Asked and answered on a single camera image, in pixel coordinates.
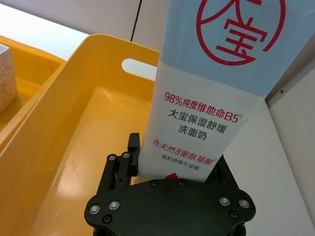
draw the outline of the black screw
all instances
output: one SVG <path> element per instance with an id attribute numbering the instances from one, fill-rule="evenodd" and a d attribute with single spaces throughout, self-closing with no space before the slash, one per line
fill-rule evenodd
<path id="1" fill-rule="evenodd" d="M 109 224 L 112 221 L 113 217 L 111 215 L 105 215 L 103 217 L 104 224 Z"/>
<path id="2" fill-rule="evenodd" d="M 180 179 L 179 181 L 177 181 L 177 183 L 180 185 L 180 186 L 184 186 L 185 185 L 185 181 Z"/>
<path id="3" fill-rule="evenodd" d="M 237 219 L 238 218 L 238 213 L 236 211 L 234 211 L 234 210 L 231 210 L 230 211 L 230 217 L 232 219 Z"/>
<path id="4" fill-rule="evenodd" d="M 152 187 L 157 187 L 157 186 L 158 186 L 158 182 L 157 182 L 156 180 L 152 180 L 151 183 L 150 183 L 150 185 L 151 185 Z"/>

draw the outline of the white box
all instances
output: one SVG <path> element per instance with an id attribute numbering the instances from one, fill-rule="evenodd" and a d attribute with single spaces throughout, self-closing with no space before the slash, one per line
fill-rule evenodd
<path id="1" fill-rule="evenodd" d="M 10 48 L 0 44 L 0 113 L 18 96 Z"/>

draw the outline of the yellow plastic tray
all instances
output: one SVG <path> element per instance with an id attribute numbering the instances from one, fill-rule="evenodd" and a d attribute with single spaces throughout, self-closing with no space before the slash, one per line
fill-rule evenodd
<path id="1" fill-rule="evenodd" d="M 145 131 L 154 82 L 126 73 L 158 52 L 115 37 L 88 37 L 0 156 L 0 235 L 88 236 L 83 213 L 106 156 Z"/>
<path id="2" fill-rule="evenodd" d="M 64 60 L 42 50 L 0 36 L 0 43 L 11 48 L 18 98 L 0 114 L 0 151 L 30 112 L 61 68 Z"/>

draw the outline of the red circle logo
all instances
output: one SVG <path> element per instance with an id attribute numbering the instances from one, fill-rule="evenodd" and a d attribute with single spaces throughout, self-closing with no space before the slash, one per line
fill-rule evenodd
<path id="1" fill-rule="evenodd" d="M 224 8 L 222 8 L 219 12 L 217 12 L 213 16 L 210 16 L 204 20 L 202 20 L 202 15 L 203 15 L 205 6 L 208 3 L 208 0 L 202 0 L 199 10 L 198 10 L 197 19 L 196 19 L 196 31 L 197 31 L 197 37 L 198 37 L 200 46 L 203 49 L 203 51 L 208 55 L 208 57 L 210 57 L 212 60 L 223 65 L 244 65 L 244 64 L 248 64 L 256 60 L 254 57 L 250 56 L 250 51 L 253 49 L 253 45 L 247 42 L 265 43 L 266 46 L 263 48 L 263 51 L 268 52 L 272 48 L 272 46 L 275 44 L 277 39 L 279 38 L 279 35 L 284 26 L 285 0 L 279 0 L 280 19 L 279 19 L 275 34 L 272 36 L 269 42 L 266 42 L 266 37 L 267 37 L 268 32 L 262 29 L 258 29 L 252 24 L 253 17 L 249 17 L 247 22 L 244 21 L 241 15 L 240 1 L 241 0 L 230 0 L 230 2 Z M 246 0 L 246 1 L 257 6 L 260 6 L 262 4 L 262 0 Z M 231 7 L 235 7 L 236 19 L 227 19 L 224 25 L 224 29 L 229 30 L 230 34 L 236 35 L 238 37 L 238 40 L 227 37 L 225 41 L 230 43 L 233 47 L 226 48 L 224 46 L 217 45 L 215 50 L 219 50 L 223 52 L 223 54 L 221 53 L 221 55 L 229 54 L 229 55 L 235 56 L 236 60 L 233 60 L 233 61 L 216 56 L 214 53 L 214 49 L 210 50 L 208 48 L 204 40 L 204 37 L 202 35 L 202 29 L 201 29 L 203 25 L 213 22 L 218 17 L 222 16 Z"/>

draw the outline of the yellow storage bin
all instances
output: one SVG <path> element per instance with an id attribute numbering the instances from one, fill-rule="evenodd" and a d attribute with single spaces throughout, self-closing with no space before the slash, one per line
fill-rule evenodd
<path id="1" fill-rule="evenodd" d="M 0 156 L 0 235 L 88 236 L 84 220 L 106 156 L 145 132 L 154 82 L 124 59 L 157 65 L 158 52 L 115 37 L 88 37 Z"/>
<path id="2" fill-rule="evenodd" d="M 11 48 L 18 98 L 0 114 L 0 151 L 13 136 L 36 101 L 47 89 L 64 60 L 42 50 L 0 36 Z"/>

